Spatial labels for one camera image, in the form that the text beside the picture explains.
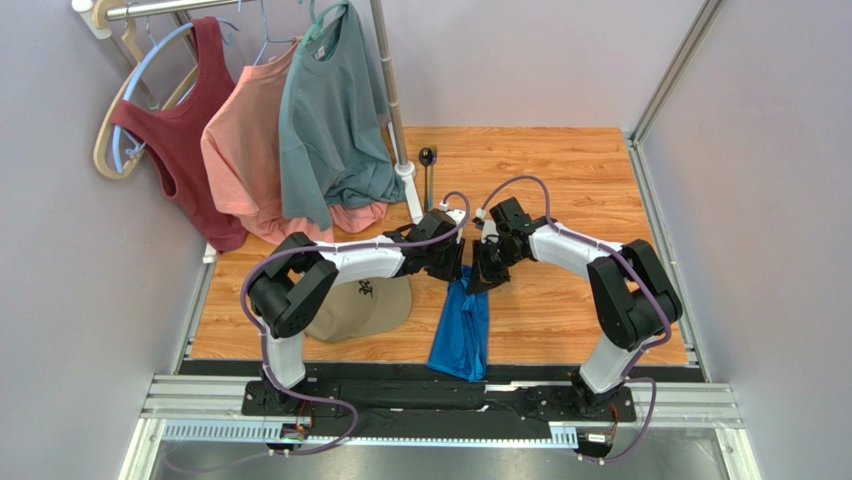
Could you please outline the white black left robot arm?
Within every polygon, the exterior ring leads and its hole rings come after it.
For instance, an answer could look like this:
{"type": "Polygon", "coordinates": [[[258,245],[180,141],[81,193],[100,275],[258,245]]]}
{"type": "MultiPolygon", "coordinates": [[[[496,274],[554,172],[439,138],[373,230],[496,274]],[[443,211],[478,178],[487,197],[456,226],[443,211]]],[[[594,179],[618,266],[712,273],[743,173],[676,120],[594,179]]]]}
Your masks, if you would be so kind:
{"type": "Polygon", "coordinates": [[[287,237],[250,271],[241,291],[273,387],[290,390],[305,378],[306,336],[334,343],[389,332],[411,313],[410,276],[456,280],[468,218],[460,209],[433,209],[415,225],[360,242],[287,237]]]}

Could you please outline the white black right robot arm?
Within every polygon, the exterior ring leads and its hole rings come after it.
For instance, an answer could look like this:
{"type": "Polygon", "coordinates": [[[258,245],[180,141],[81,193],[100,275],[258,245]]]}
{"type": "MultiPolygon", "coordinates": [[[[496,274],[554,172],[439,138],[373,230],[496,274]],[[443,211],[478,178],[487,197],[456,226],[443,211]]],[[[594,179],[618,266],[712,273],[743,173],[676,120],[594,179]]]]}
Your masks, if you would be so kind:
{"type": "Polygon", "coordinates": [[[588,281],[602,336],[578,372],[588,394],[619,388],[640,353],[667,335],[683,314],[681,300],[654,248],[578,233],[548,216],[527,214],[515,198],[477,210],[482,235],[473,244],[467,287],[478,294],[510,281],[521,261],[558,266],[588,281]]]}

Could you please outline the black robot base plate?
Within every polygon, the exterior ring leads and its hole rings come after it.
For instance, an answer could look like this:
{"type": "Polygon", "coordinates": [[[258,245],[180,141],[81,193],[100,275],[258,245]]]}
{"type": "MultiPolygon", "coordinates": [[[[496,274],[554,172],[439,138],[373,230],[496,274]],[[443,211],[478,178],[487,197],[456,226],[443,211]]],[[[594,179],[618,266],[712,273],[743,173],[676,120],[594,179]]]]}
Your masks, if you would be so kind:
{"type": "Polygon", "coordinates": [[[461,381],[381,381],[308,379],[293,388],[297,393],[319,397],[307,406],[303,401],[255,380],[247,383],[241,413],[246,416],[307,415],[344,418],[349,410],[336,400],[367,411],[510,411],[544,421],[634,422],[637,420],[631,392],[624,388],[597,410],[583,410],[575,403],[571,385],[496,385],[461,381]]]}

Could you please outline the blue cloth napkin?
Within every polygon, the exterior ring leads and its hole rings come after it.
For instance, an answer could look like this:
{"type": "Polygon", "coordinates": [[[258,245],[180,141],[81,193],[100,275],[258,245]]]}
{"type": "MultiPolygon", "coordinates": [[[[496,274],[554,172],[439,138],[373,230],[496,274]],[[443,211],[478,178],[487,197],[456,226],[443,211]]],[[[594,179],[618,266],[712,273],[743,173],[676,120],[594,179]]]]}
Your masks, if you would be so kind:
{"type": "Polygon", "coordinates": [[[490,308],[487,292],[469,294],[472,267],[447,287],[427,367],[468,381],[481,381],[488,365],[490,308]]]}

